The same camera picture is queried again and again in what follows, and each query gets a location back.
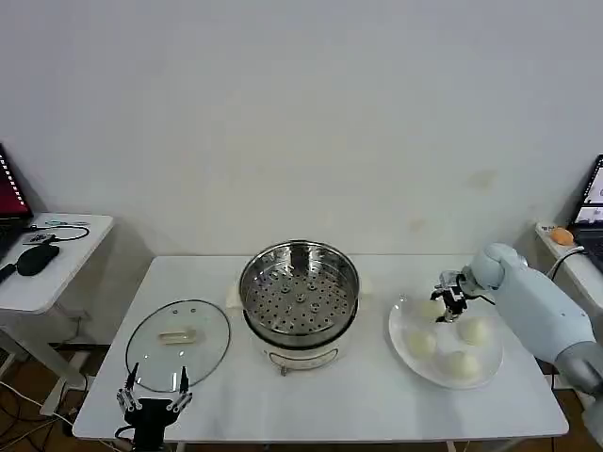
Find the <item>white plate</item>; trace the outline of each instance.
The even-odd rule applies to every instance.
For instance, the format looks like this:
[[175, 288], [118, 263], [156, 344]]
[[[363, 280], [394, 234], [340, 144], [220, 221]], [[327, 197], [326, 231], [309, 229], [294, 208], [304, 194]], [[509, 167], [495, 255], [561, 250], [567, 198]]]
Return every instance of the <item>white plate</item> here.
[[[503, 346], [497, 330], [497, 322], [488, 306], [479, 305], [480, 300], [470, 301], [467, 309], [456, 323], [430, 323], [416, 317], [415, 304], [410, 300], [399, 301], [389, 313], [389, 335], [394, 348], [404, 362], [418, 375], [440, 386], [451, 389], [473, 389], [490, 381], [502, 365]], [[457, 332], [458, 322], [473, 316], [484, 317], [491, 328], [491, 336], [483, 346], [470, 346]], [[436, 338], [437, 346], [432, 357], [426, 360], [415, 358], [408, 350], [403, 332], [408, 328], [429, 329]], [[441, 358], [447, 353], [463, 350], [472, 353], [480, 362], [480, 375], [471, 380], [454, 379], [440, 368]]]

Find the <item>white dough ball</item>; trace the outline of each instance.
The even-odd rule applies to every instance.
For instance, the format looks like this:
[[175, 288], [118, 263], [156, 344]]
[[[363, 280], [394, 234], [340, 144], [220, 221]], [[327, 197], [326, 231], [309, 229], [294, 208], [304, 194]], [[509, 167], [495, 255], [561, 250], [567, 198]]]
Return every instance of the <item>white dough ball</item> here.
[[416, 306], [416, 313], [425, 320], [435, 321], [437, 317], [444, 315], [446, 304], [442, 299], [427, 299], [420, 301]]
[[472, 346], [482, 346], [490, 338], [490, 326], [482, 317], [461, 320], [457, 326], [461, 339]]
[[472, 380], [481, 373], [478, 359], [466, 351], [454, 351], [445, 355], [442, 360], [444, 370], [454, 379]]
[[435, 336], [429, 331], [406, 330], [404, 340], [408, 350], [419, 360], [427, 359], [435, 352]]

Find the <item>white wall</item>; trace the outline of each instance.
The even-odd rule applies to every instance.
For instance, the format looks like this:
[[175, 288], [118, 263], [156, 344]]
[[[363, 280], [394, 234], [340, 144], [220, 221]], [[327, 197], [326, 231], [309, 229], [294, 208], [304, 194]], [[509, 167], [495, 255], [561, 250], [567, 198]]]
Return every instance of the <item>white wall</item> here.
[[119, 219], [96, 297], [122, 311], [153, 254], [471, 252], [554, 218], [603, 149], [601, 17], [5, 0], [0, 138], [47, 209]]

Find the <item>black cable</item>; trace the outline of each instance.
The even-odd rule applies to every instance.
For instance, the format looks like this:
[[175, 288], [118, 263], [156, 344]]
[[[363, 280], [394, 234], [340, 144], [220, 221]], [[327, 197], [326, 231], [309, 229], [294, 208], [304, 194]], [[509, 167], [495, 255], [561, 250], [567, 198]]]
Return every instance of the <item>black cable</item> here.
[[[553, 389], [555, 389], [555, 367], [551, 367], [551, 374], [550, 374], [550, 391], [552, 392]], [[551, 452], [555, 452], [555, 437], [551, 436], [550, 437], [550, 451]]]
[[58, 344], [53, 346], [53, 348], [57, 349], [57, 348], [63, 347], [65, 344], [72, 342], [73, 339], [75, 339], [77, 336], [79, 336], [79, 330], [80, 330], [81, 325], [82, 325], [82, 317], [78, 317], [77, 318], [77, 326], [75, 327], [75, 333], [73, 334], [73, 336], [70, 337], [69, 339], [65, 339], [64, 341], [59, 342]]
[[553, 274], [550, 275], [550, 280], [555, 281], [557, 272], [559, 271], [559, 268], [562, 266], [562, 263], [563, 263], [563, 261], [565, 261], [565, 259], [567, 259], [569, 256], [573, 256], [574, 254], [585, 254], [585, 252], [586, 252], [585, 250], [575, 250], [573, 252], [568, 252], [567, 254], [565, 254], [564, 257], [562, 257], [561, 260], [559, 262], [557, 262], [557, 266], [553, 270]]
[[132, 443], [132, 440], [129, 438], [126, 438], [125, 436], [121, 436], [122, 433], [124, 433], [127, 430], [132, 430], [134, 428], [134, 426], [125, 426], [125, 427], [120, 427], [117, 430], [115, 430], [115, 438], [117, 438], [118, 440], [122, 440], [122, 441], [126, 441], [127, 443]]
[[[461, 291], [463, 291], [463, 288], [461, 287], [461, 280], [466, 281], [466, 277], [464, 276], [463, 273], [459, 273], [458, 275], [456, 275], [456, 285], [458, 285], [459, 288], [461, 289]], [[466, 299], [485, 299], [491, 305], [493, 305], [493, 306], [497, 305], [496, 303], [494, 303], [493, 301], [491, 301], [489, 298], [485, 297], [484, 295], [469, 296], [465, 292], [463, 292], [463, 295]]]
[[50, 229], [77, 229], [79, 231], [84, 231], [84, 233], [81, 235], [78, 235], [77, 237], [68, 237], [68, 238], [59, 238], [52, 234], [52, 237], [50, 239], [44, 240], [43, 243], [70, 242], [72, 240], [79, 240], [80, 238], [84, 238], [90, 234], [90, 229], [88, 229], [85, 226], [69, 226], [69, 225], [48, 226], [45, 228], [39, 228], [38, 226], [30, 226], [25, 231], [26, 232], [37, 232], [37, 231], [48, 231]]

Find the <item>cable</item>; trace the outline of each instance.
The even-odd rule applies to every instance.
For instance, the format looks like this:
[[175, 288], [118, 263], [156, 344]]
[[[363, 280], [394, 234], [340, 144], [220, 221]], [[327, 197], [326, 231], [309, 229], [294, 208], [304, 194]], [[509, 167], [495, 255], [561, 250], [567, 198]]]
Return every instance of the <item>cable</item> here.
[[6, 449], [8, 449], [9, 447], [11, 447], [12, 445], [17, 444], [18, 442], [20, 442], [21, 440], [23, 440], [23, 439], [27, 438], [29, 435], [31, 435], [32, 433], [34, 433], [34, 432], [36, 432], [36, 431], [40, 430], [41, 428], [44, 428], [44, 427], [46, 427], [46, 426], [50, 426], [51, 424], [54, 424], [54, 423], [55, 423], [57, 420], [58, 420], [58, 419], [51, 419], [51, 420], [50, 420], [50, 421], [48, 421], [47, 423], [42, 424], [41, 426], [37, 426], [36, 428], [33, 428], [33, 429], [29, 430], [27, 433], [24, 433], [24, 434], [23, 434], [23, 435], [21, 435], [19, 438], [16, 438], [16, 439], [14, 439], [14, 440], [11, 440], [11, 441], [10, 441], [10, 443], [8, 443], [8, 444], [6, 444], [6, 445], [2, 446], [2, 448], [0, 448], [0, 451], [2, 451], [2, 450], [6, 450]]
[[[58, 404], [57, 411], [60, 410], [61, 406], [64, 403], [63, 394], [65, 393], [66, 386], [67, 386], [67, 384], [63, 383], [63, 387], [60, 388], [60, 394], [58, 395], [58, 400], [60, 400], [60, 402]], [[50, 426], [50, 428], [48, 428], [48, 431], [46, 432], [46, 436], [44, 437], [44, 441], [42, 441], [42, 443], [41, 443], [41, 452], [44, 452], [46, 450], [46, 444], [48, 443], [48, 440], [50, 439], [50, 434], [53, 432], [54, 428], [55, 428], [54, 424], [52, 426]]]
[[555, 264], [553, 264], [553, 266], [550, 268], [550, 270], [546, 273], [546, 276], [548, 278], [550, 278], [553, 273], [557, 272], [557, 268], [559, 268], [559, 266], [562, 264], [562, 262], [566, 258], [568, 258], [569, 256], [571, 256], [573, 254], [582, 252], [582, 251], [584, 251], [584, 247], [574, 247], [574, 248], [568, 250], [562, 257], [560, 257], [559, 259], [557, 259], [557, 261], [555, 261]]
[[[12, 386], [10, 386], [9, 384], [4, 383], [3, 381], [0, 381], [0, 384], [2, 386], [5, 386], [7, 388], [10, 389], [10, 391], [12, 391], [13, 393], [15, 393], [17, 396], [19, 396], [20, 398], [23, 398], [25, 400], [27, 400], [28, 402], [33, 403], [34, 405], [38, 405], [40, 408], [42, 408], [42, 404], [40, 402], [37, 402], [36, 400], [29, 398], [27, 395], [23, 395], [21, 394], [19, 391], [17, 391], [15, 388], [13, 388]], [[58, 414], [57, 412], [53, 412], [53, 415], [56, 416], [57, 418], [59, 418], [60, 420], [66, 422], [67, 424], [69, 424], [70, 426], [73, 427], [73, 422], [71, 422], [70, 420], [68, 420], [67, 418], [63, 417], [62, 415]], [[109, 443], [105, 443], [104, 441], [101, 440], [97, 440], [99, 443], [102, 443], [104, 445], [106, 445], [107, 447], [109, 447], [110, 449], [113, 449], [117, 452], [123, 452], [122, 450], [118, 449], [117, 447], [112, 446]]]
[[127, 443], [132, 444], [131, 439], [126, 438], [125, 436], [120, 436], [120, 434], [124, 433], [127, 430], [131, 430], [133, 428], [134, 428], [134, 426], [125, 426], [125, 427], [118, 428], [117, 430], [115, 430], [115, 438], [117, 438], [118, 440], [126, 441]]
[[83, 234], [78, 235], [77, 237], [68, 237], [68, 238], [58, 238], [52, 234], [52, 237], [44, 240], [43, 243], [54, 243], [54, 242], [70, 242], [72, 240], [79, 240], [80, 238], [84, 238], [90, 234], [90, 229], [85, 226], [70, 226], [70, 225], [59, 225], [59, 226], [48, 226], [47, 228], [39, 228], [38, 226], [30, 226], [27, 228], [26, 232], [37, 232], [37, 231], [48, 231], [49, 229], [77, 229], [79, 231], [84, 231]]
[[553, 267], [547, 272], [547, 276], [550, 278], [551, 281], [555, 281], [555, 277], [557, 276], [557, 272], [559, 271], [559, 269], [562, 267], [563, 261], [565, 261], [565, 259], [567, 259], [569, 256], [573, 256], [574, 254], [583, 254], [584, 248], [583, 247], [577, 247], [575, 249], [573, 249], [571, 252], [567, 252], [562, 258], [560, 258], [554, 265]]
[[70, 342], [72, 342], [73, 339], [75, 339], [77, 336], [79, 336], [79, 329], [81, 327], [82, 324], [82, 317], [78, 317], [77, 318], [77, 326], [75, 327], [75, 333], [73, 334], [72, 337], [70, 337], [69, 339], [65, 339], [64, 341], [60, 342], [59, 344], [56, 344], [55, 346], [53, 346], [54, 349], [63, 347], [65, 344], [68, 344]]
[[[465, 275], [463, 273], [459, 273], [458, 275], [456, 275], [456, 285], [458, 285], [459, 288], [461, 289], [461, 291], [463, 291], [463, 287], [461, 286], [461, 280], [467, 281], [467, 278], [465, 277]], [[496, 303], [494, 303], [493, 301], [491, 301], [489, 298], [485, 297], [484, 295], [469, 296], [465, 292], [463, 292], [463, 295], [466, 299], [485, 299], [491, 305], [493, 305], [493, 306], [497, 305]]]
[[[552, 392], [555, 389], [555, 367], [552, 367], [550, 374], [550, 391]], [[550, 451], [555, 452], [555, 437], [550, 437]]]

